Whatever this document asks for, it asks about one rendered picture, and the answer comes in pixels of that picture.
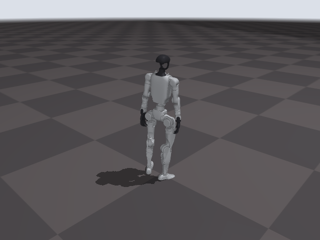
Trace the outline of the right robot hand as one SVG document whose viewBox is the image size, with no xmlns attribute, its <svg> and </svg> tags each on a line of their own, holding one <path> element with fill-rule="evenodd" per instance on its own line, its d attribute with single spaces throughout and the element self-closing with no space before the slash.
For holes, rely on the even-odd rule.
<svg viewBox="0 0 320 240">
<path fill-rule="evenodd" d="M 177 129 L 176 129 L 176 131 L 174 131 L 173 134 L 177 134 L 177 133 L 179 132 L 180 122 L 181 122 L 180 117 L 177 117 L 175 121 L 177 122 L 177 125 L 176 125 L 176 127 L 175 127 L 175 128 L 177 128 Z"/>
</svg>

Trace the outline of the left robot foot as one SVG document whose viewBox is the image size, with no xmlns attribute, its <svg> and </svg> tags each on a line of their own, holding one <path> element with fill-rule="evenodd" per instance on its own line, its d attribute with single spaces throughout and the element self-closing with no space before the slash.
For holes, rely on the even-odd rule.
<svg viewBox="0 0 320 240">
<path fill-rule="evenodd" d="M 152 173 L 152 168 L 153 168 L 153 166 L 154 166 L 154 163 L 153 163 L 153 161 L 151 161 L 151 168 L 148 166 L 148 164 L 147 164 L 147 166 L 146 166 L 146 174 L 151 174 Z"/>
</svg>

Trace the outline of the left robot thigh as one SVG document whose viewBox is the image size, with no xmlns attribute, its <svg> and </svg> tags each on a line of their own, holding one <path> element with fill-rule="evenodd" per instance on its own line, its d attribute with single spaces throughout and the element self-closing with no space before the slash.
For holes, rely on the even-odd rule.
<svg viewBox="0 0 320 240">
<path fill-rule="evenodd" d="M 155 125 L 157 124 L 157 120 L 152 118 L 153 111 L 150 110 L 145 114 L 145 118 L 148 120 L 147 124 L 147 138 L 148 138 L 148 146 L 152 147 L 155 145 L 154 133 L 155 133 Z"/>
</svg>

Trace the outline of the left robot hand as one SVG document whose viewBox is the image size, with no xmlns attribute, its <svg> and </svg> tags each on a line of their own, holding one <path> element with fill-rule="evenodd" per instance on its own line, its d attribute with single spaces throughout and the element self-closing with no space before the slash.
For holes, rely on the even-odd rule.
<svg viewBox="0 0 320 240">
<path fill-rule="evenodd" d="M 146 121 L 145 121 L 145 120 L 147 120 L 147 119 L 145 118 L 146 112 L 144 113 L 144 110 L 141 109 L 141 110 L 140 110 L 140 113 L 141 113 L 141 116 L 140 116 L 140 124 L 141 124 L 141 126 L 144 126 L 144 127 L 148 126 L 148 125 L 146 124 Z M 148 121 L 148 120 L 147 120 L 147 121 Z"/>
</svg>

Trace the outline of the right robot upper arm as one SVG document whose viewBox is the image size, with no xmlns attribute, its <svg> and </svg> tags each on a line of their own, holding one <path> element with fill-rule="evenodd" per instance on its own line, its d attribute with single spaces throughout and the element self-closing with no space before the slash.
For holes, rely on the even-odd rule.
<svg viewBox="0 0 320 240">
<path fill-rule="evenodd" d="M 178 95 L 179 95 L 179 80 L 175 77 L 169 77 L 169 84 L 172 87 L 172 103 L 178 103 Z"/>
</svg>

